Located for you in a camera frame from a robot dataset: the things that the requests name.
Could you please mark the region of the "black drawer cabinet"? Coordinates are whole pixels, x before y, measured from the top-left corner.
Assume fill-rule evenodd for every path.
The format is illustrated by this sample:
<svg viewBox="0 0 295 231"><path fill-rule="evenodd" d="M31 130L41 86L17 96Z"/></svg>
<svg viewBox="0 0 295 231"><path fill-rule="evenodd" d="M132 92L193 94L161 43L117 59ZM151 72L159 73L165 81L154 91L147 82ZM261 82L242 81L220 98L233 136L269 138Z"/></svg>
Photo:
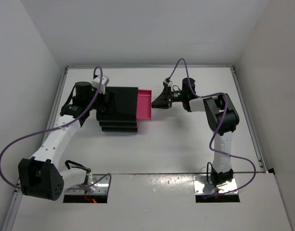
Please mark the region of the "black drawer cabinet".
<svg viewBox="0 0 295 231"><path fill-rule="evenodd" d="M115 108L112 114L97 111L96 119L103 132L137 133L136 118L137 87L107 87L115 93Z"/></svg>

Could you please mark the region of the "pink top drawer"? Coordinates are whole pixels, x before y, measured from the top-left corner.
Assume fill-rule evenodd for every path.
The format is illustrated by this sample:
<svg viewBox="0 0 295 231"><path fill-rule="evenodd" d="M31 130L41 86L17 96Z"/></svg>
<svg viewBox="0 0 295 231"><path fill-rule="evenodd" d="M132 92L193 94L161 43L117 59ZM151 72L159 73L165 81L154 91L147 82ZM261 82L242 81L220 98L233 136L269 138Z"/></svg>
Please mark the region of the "pink top drawer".
<svg viewBox="0 0 295 231"><path fill-rule="evenodd" d="M138 90L136 107L136 118L138 120L151 120L151 99L152 90Z"/></svg>

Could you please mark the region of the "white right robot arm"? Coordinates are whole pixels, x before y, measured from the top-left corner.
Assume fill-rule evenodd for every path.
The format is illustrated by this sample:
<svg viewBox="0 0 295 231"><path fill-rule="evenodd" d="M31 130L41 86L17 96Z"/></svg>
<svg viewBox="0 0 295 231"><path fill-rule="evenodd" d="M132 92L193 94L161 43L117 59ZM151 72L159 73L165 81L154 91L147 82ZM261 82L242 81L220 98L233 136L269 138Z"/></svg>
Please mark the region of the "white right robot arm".
<svg viewBox="0 0 295 231"><path fill-rule="evenodd" d="M169 78L163 81L162 93L152 102L154 109L169 109L172 103L181 102L188 112L204 112L209 128L215 137L211 141L214 144L214 159L208 163L211 167L208 183L214 187L231 181L233 169L231 164L231 143L233 133L239 124L239 115L228 94L217 93L212 97L195 96L195 80L184 78L182 88L173 90Z"/></svg>

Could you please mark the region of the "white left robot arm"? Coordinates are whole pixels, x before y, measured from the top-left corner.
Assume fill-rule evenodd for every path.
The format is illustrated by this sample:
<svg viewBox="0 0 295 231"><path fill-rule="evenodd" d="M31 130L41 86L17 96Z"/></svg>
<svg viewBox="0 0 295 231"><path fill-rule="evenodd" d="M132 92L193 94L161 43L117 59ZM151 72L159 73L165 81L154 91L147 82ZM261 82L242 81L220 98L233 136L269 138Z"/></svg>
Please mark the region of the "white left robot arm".
<svg viewBox="0 0 295 231"><path fill-rule="evenodd" d="M83 126L91 110L109 109L109 96L105 88L107 77L97 77L92 82L77 82L61 108L56 126L41 147L19 165L22 194L56 201L69 190L88 191L98 184L91 170L82 164L67 160L67 170L57 168L60 159L74 134Z"/></svg>

